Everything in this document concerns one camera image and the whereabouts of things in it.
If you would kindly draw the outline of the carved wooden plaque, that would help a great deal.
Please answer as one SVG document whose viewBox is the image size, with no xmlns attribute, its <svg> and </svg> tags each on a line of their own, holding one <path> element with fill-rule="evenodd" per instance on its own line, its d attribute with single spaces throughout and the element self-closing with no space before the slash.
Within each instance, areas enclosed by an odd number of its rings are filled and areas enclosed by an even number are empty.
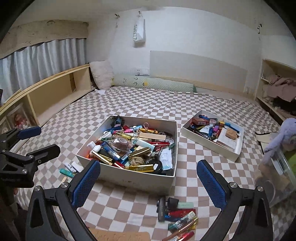
<svg viewBox="0 0 296 241">
<path fill-rule="evenodd" d="M 90 228 L 89 230 L 97 240 L 105 240 L 105 241 L 125 241 L 125 240 L 150 241 L 151 240 L 150 234 L 148 232 L 114 232 L 114 231 L 107 231 L 107 230 L 99 230 L 95 228 Z"/>
</svg>

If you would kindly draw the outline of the gold lighter bar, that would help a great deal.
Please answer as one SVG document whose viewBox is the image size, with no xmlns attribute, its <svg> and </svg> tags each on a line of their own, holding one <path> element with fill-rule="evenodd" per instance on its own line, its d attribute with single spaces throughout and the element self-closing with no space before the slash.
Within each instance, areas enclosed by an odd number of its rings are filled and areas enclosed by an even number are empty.
<svg viewBox="0 0 296 241">
<path fill-rule="evenodd" d="M 150 173 L 154 171 L 154 164 L 127 166 L 125 169 L 142 173 Z"/>
</svg>

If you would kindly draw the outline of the framed picture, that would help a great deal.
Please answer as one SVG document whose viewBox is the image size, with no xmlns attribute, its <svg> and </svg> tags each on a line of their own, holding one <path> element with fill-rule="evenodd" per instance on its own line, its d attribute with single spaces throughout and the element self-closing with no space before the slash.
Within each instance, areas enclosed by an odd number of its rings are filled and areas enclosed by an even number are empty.
<svg viewBox="0 0 296 241">
<path fill-rule="evenodd" d="M 1 133 L 17 128 L 25 130 L 32 126 L 28 115 L 25 112 L 23 103 L 18 104 L 1 119 Z"/>
</svg>

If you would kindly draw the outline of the teal red lighter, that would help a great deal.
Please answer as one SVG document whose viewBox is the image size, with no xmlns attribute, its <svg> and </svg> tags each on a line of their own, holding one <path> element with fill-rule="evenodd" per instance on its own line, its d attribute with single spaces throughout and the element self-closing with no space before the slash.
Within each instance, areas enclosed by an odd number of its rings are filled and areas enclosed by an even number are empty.
<svg viewBox="0 0 296 241">
<path fill-rule="evenodd" d="M 75 173 L 66 170 L 66 169 L 60 169 L 59 172 L 67 177 L 73 178 L 75 176 Z"/>
</svg>

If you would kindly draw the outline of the wooden bedside shelf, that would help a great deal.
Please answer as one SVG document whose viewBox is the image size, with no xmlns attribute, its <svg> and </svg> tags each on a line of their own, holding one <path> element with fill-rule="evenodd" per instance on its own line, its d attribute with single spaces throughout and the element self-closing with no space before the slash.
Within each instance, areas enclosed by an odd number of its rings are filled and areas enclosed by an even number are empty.
<svg viewBox="0 0 296 241">
<path fill-rule="evenodd" d="M 54 114 L 93 90 L 90 65 L 78 66 L 17 91 L 1 107 L 1 119 L 23 103 L 32 126 L 43 126 Z"/>
</svg>

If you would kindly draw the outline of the white cap bottle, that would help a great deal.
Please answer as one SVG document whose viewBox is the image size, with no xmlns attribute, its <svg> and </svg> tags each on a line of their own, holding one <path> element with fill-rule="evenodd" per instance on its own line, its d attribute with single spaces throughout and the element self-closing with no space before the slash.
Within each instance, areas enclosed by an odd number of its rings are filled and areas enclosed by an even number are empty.
<svg viewBox="0 0 296 241">
<path fill-rule="evenodd" d="M 86 147 L 87 147 L 88 151 L 90 152 L 96 147 L 96 144 L 95 144 L 95 142 L 91 141 L 87 144 Z"/>
</svg>

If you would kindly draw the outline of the white tote bag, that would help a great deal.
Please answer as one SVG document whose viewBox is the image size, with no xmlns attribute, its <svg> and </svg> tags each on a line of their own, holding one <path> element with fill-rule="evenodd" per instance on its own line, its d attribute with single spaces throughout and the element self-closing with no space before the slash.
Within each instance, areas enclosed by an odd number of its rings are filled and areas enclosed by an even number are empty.
<svg viewBox="0 0 296 241">
<path fill-rule="evenodd" d="M 261 147 L 261 150 L 264 154 L 264 149 L 267 147 L 267 145 L 277 136 L 278 134 L 276 132 L 269 132 L 269 133 L 255 133 L 255 138 L 258 142 L 258 144 Z"/>
</svg>

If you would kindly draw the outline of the small wooden block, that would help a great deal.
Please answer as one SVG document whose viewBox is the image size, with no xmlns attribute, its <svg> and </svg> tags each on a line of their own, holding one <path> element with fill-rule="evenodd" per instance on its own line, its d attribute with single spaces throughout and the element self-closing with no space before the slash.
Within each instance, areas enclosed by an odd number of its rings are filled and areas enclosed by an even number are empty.
<svg viewBox="0 0 296 241">
<path fill-rule="evenodd" d="M 235 141 L 237 139 L 237 132 L 231 128 L 228 128 L 226 130 L 225 136 Z"/>
</svg>

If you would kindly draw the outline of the dark grey lighter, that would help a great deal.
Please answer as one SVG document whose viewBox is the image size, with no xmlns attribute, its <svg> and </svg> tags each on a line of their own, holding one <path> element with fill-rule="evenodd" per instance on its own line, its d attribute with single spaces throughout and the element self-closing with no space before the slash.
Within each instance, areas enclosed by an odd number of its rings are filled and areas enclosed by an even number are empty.
<svg viewBox="0 0 296 241">
<path fill-rule="evenodd" d="M 158 221 L 164 222 L 166 215 L 166 200 L 161 198 L 157 202 L 157 213 L 158 213 Z"/>
</svg>

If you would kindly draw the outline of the clear plastic bag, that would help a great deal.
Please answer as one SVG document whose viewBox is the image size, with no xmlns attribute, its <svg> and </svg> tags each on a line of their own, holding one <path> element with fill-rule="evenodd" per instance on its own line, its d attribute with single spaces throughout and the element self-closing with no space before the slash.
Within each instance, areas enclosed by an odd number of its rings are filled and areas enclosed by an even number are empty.
<svg viewBox="0 0 296 241">
<path fill-rule="evenodd" d="M 124 137 L 112 137 L 107 143 L 117 152 L 127 152 L 132 148 L 132 142 Z"/>
</svg>

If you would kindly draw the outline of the large white shoe box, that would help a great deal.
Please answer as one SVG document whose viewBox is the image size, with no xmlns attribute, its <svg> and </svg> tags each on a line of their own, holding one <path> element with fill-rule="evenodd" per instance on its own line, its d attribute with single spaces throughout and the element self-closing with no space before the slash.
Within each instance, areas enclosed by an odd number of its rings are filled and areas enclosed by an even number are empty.
<svg viewBox="0 0 296 241">
<path fill-rule="evenodd" d="M 124 116 L 127 126 L 138 126 L 148 123 L 151 128 L 170 133 L 173 136 L 174 147 L 171 149 L 171 161 L 173 168 L 168 175 L 141 173 L 124 170 L 111 165 L 101 164 L 100 180 L 108 181 L 116 185 L 138 189 L 149 193 L 168 195 L 176 176 L 178 155 L 178 124 L 174 120 L 162 120 L 153 118 L 137 118 Z"/>
</svg>

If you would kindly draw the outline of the white paper packet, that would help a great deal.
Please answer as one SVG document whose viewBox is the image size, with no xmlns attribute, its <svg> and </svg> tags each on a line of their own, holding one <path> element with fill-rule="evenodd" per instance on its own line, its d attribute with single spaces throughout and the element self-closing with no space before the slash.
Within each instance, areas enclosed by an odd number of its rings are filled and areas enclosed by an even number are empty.
<svg viewBox="0 0 296 241">
<path fill-rule="evenodd" d="M 163 170 L 169 170 L 173 168 L 171 150 L 169 148 L 162 149 L 159 154 L 159 160 L 163 165 Z"/>
</svg>

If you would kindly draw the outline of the long red box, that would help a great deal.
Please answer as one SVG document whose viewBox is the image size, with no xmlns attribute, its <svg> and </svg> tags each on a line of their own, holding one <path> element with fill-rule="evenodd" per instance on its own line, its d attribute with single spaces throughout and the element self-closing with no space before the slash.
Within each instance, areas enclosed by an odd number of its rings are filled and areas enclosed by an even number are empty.
<svg viewBox="0 0 296 241">
<path fill-rule="evenodd" d="M 154 146 L 169 146 L 170 142 L 148 142 L 151 145 Z"/>
</svg>

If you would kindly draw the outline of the wooden clothes shelf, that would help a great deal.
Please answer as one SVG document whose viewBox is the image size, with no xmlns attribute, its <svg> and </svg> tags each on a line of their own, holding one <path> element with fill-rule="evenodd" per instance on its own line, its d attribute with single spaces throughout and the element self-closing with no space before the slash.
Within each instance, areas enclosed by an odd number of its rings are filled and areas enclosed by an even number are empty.
<svg viewBox="0 0 296 241">
<path fill-rule="evenodd" d="M 254 99 L 279 124 L 295 118 L 295 68 L 263 59 Z"/>
</svg>

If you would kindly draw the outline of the long green bolster pillow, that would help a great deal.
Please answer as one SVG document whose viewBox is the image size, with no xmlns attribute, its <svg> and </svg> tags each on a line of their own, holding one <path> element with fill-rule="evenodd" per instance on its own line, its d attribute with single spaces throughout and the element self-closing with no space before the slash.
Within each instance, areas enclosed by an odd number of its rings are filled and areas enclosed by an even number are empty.
<svg viewBox="0 0 296 241">
<path fill-rule="evenodd" d="M 193 84 L 173 80 L 117 74 L 112 80 L 113 86 L 125 86 L 143 89 L 157 89 L 173 92 L 195 92 Z"/>
</svg>

